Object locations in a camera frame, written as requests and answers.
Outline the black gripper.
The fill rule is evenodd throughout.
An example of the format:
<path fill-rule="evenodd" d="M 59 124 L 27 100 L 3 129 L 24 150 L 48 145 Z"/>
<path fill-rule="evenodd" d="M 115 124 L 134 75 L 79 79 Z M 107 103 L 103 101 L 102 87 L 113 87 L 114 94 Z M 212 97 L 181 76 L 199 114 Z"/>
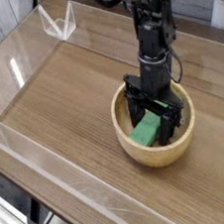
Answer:
<path fill-rule="evenodd" d="M 159 143 L 165 146 L 180 124 L 184 103 L 170 89 L 171 55 L 162 53 L 158 58 L 138 56 L 140 74 L 125 74 L 125 96 L 134 127 L 145 116 L 145 108 L 161 116 Z"/>

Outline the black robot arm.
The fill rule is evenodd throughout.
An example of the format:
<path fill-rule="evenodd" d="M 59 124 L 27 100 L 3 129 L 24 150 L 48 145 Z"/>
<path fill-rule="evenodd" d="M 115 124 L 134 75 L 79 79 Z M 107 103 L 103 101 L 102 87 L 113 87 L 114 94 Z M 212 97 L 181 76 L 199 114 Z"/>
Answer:
<path fill-rule="evenodd" d="M 173 78 L 172 61 L 177 54 L 172 48 L 176 39 L 171 12 L 171 0 L 95 0 L 106 8 L 121 3 L 133 16 L 134 29 L 139 41 L 138 75 L 124 75 L 125 96 L 134 127 L 150 111 L 159 117 L 160 126 L 155 139 L 163 146 L 168 144 L 174 130 L 181 123 L 184 103 L 170 86 L 179 79 Z"/>

